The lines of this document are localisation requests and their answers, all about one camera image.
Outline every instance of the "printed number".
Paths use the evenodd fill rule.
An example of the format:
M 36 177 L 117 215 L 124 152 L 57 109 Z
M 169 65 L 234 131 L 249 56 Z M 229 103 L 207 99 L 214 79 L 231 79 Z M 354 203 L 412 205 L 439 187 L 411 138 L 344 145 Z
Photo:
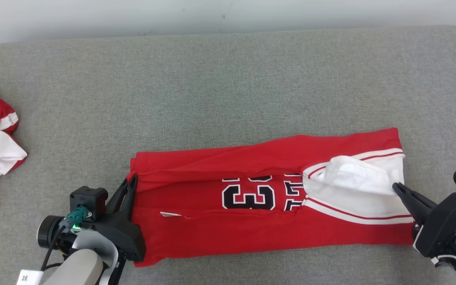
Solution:
M 284 211 L 294 210 L 293 207 L 302 206 L 302 201 L 295 201 L 293 199 L 286 199 L 286 205 L 284 206 Z
M 286 177 L 300 177 L 298 173 L 284 175 Z M 271 175 L 248 178 L 250 182 L 268 182 L 272 179 Z M 223 179 L 223 182 L 239 182 L 239 178 Z M 274 190 L 270 185 L 259 184 L 257 193 L 243 194 L 240 184 L 228 185 L 222 192 L 223 208 L 225 209 L 265 209 L 272 210 L 276 206 Z M 297 188 L 304 188 L 304 184 L 298 182 L 284 181 L 286 196 L 300 196 Z M 291 211 L 302 205 L 302 201 L 286 199 L 284 211 Z
M 251 182 L 268 182 L 272 176 L 248 178 Z M 228 185 L 223 190 L 223 207 L 225 209 L 264 209 L 272 210 L 276 206 L 274 190 L 269 185 L 258 185 L 258 193 L 242 194 L 240 184 Z

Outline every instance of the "folded jersey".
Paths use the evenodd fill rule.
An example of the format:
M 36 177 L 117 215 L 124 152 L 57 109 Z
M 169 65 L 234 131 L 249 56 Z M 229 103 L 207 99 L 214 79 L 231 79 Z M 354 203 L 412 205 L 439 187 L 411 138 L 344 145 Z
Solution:
M 297 135 L 253 146 L 137 153 L 132 220 L 149 266 L 163 258 L 324 245 L 412 242 L 393 193 L 403 182 L 396 128 Z

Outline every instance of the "white fabric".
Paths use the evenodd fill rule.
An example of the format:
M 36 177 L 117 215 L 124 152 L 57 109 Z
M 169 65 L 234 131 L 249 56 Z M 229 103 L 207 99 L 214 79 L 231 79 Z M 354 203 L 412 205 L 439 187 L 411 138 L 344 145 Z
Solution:
M 0 176 L 10 171 L 15 164 L 27 157 L 27 153 L 12 139 L 10 135 L 3 132 L 18 121 L 14 112 L 0 120 Z
M 380 151 L 371 151 L 371 152 L 366 152 L 366 153 L 360 153 L 357 155 L 353 155 L 353 158 L 360 159 L 360 160 L 366 160 L 370 158 L 375 158 L 378 159 L 378 157 L 383 157 L 391 154 L 396 154 L 396 153 L 402 153 L 402 149 L 400 148 L 388 148 L 387 150 L 380 150 Z M 322 162 L 319 164 L 315 164 L 313 166 L 309 166 L 304 170 L 304 175 L 309 177 L 311 175 L 318 175 L 319 169 L 322 167 L 327 166 L 328 162 Z
M 15 112 L 8 114 L 8 116 L 0 120 L 0 130 L 6 130 L 7 128 L 15 125 L 18 120 L 19 118 Z
M 360 224 L 412 222 L 409 212 L 391 188 L 394 182 L 404 182 L 404 154 L 372 155 L 364 161 L 355 157 L 334 157 L 310 179 L 304 173 L 302 180 L 307 193 L 304 205 Z

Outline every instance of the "white stripe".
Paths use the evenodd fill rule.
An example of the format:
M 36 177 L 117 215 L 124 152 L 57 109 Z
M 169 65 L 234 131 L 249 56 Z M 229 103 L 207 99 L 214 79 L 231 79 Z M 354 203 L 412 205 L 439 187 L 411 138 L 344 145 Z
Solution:
M 364 224 L 364 225 L 395 225 L 395 224 L 408 224 L 413 222 L 412 217 L 402 217 L 402 218 L 389 218 L 385 220 L 370 220 L 365 218 L 358 218 L 352 215 L 347 215 L 345 213 L 341 213 L 335 211 L 333 209 L 324 207 L 320 204 L 312 202 L 311 200 L 306 200 L 304 202 L 304 206 L 309 208 L 315 209 L 318 212 L 324 213 L 334 218 L 338 218 L 341 220 L 347 220 L 348 222 L 355 222 L 356 224 Z
M 0 131 L 0 159 L 22 160 L 27 153 L 5 132 Z
M 8 114 L 8 116 L 0 120 L 0 130 L 6 130 L 7 128 L 15 125 L 15 123 L 17 123 L 18 120 L 19 117 L 17 116 L 16 112 Z
M 347 209 L 340 208 L 338 206 L 332 205 L 331 203 L 325 202 L 325 201 L 320 200 L 320 199 L 315 198 L 315 197 L 311 197 L 309 195 L 306 195 L 305 201 L 309 201 L 309 202 L 312 202 L 312 203 L 314 203 L 316 205 L 320 205 L 318 203 L 315 203 L 315 201 L 317 201 L 317 202 L 319 202 L 319 203 L 321 203 L 323 205 L 327 205 L 328 207 L 324 207 L 324 206 L 320 205 L 320 206 L 322 206 L 322 207 L 324 207 L 326 209 L 333 208 L 333 210 L 337 211 L 337 212 L 344 212 L 344 213 L 348 213 L 348 215 L 351 214 L 351 215 L 354 215 L 354 216 L 359 216 L 359 217 L 367 218 L 367 219 L 370 219 L 370 218 L 388 218 L 388 217 L 393 217 L 395 215 L 409 215 L 409 211 L 407 211 L 407 209 L 405 209 L 405 208 L 403 209 L 403 211 L 400 211 L 400 212 L 395 212 L 395 211 L 393 213 L 389 213 L 389 212 L 386 212 L 386 213 L 382 213 L 382 212 L 374 213 L 374 212 L 372 212 L 369 215 L 367 215 L 367 212 L 366 212 L 366 214 L 364 215 L 364 214 L 361 214 L 361 213 L 355 213 L 354 211 L 349 211 Z
M 356 158 L 356 159 L 364 159 L 364 158 L 371 157 L 371 156 L 389 155 L 389 154 L 396 153 L 396 152 L 402 152 L 402 149 L 401 148 L 388 148 L 387 150 L 382 150 L 382 151 L 371 151 L 371 152 L 366 152 L 366 153 L 360 153 L 360 154 L 352 155 L 351 157 Z M 328 162 L 322 162 L 319 164 L 315 164 L 313 166 L 309 166 L 308 168 L 306 168 L 304 170 L 304 176 L 309 177 L 309 175 L 311 173 L 315 172 L 316 170 L 318 170 L 324 166 L 327 166 L 327 164 L 328 164 Z

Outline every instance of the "white trim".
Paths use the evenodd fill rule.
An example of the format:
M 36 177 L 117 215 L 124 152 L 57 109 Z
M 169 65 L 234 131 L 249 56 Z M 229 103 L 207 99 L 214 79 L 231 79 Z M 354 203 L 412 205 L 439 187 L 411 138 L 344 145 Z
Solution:
M 8 114 L 6 117 L 1 118 L 0 120 L 0 130 L 6 130 L 7 128 L 15 125 L 19 120 L 19 117 L 17 116 L 16 112 L 13 112 L 11 114 Z
M 364 158 L 369 158 L 369 157 L 373 157 L 373 156 L 385 156 L 385 155 L 389 155 L 392 153 L 398 153 L 396 155 L 400 155 L 400 156 L 404 157 L 404 154 L 402 153 L 401 148 L 388 148 L 387 150 L 365 152 L 365 153 L 352 155 L 351 157 L 362 160 Z M 315 164 L 313 166 L 309 166 L 308 168 L 304 169 L 304 171 L 303 171 L 304 176 L 309 177 L 309 175 L 311 175 L 311 173 L 315 172 L 316 170 L 318 170 L 322 167 L 327 166 L 327 164 L 328 164 L 328 162 L 322 162 L 322 163 Z M 320 173 L 321 173 L 321 171 L 318 171 L 318 172 L 314 173 L 314 175 L 319 175 Z
M 405 208 L 404 208 L 404 211 L 399 212 L 399 213 L 396 213 L 396 212 L 394 212 L 394 213 L 374 213 L 374 215 L 367 215 L 367 214 L 363 215 L 363 214 L 360 214 L 360 213 L 355 213 L 353 211 L 349 211 L 347 209 L 341 208 L 339 206 L 333 205 L 331 203 L 325 202 L 325 201 L 323 201 L 321 199 L 318 199 L 318 198 L 315 198 L 315 197 L 308 197 L 308 198 L 306 198 L 306 201 L 312 202 L 314 204 L 318 204 L 320 206 L 321 206 L 321 204 L 323 204 L 323 205 L 326 205 L 327 206 L 326 208 L 328 208 L 328 209 L 329 208 L 333 208 L 334 211 L 344 212 L 344 213 L 347 213 L 349 215 L 354 215 L 354 216 L 358 216 L 358 217 L 362 217 L 362 218 L 366 218 L 366 219 L 388 218 L 388 217 L 393 217 L 393 216 L 396 216 L 396 215 L 409 215 L 409 212 Z
M 395 224 L 408 224 L 413 222 L 412 217 L 398 217 L 398 218 L 387 218 L 387 219 L 378 219 L 372 220 L 370 218 L 358 218 L 352 215 L 348 215 L 345 213 L 341 213 L 335 211 L 333 209 L 324 207 L 320 204 L 312 202 L 311 200 L 306 200 L 304 202 L 304 206 L 309 208 L 315 209 L 318 212 L 324 213 L 334 218 L 338 218 L 341 220 L 347 220 L 348 222 L 355 222 L 356 224 L 364 224 L 364 225 L 395 225 Z

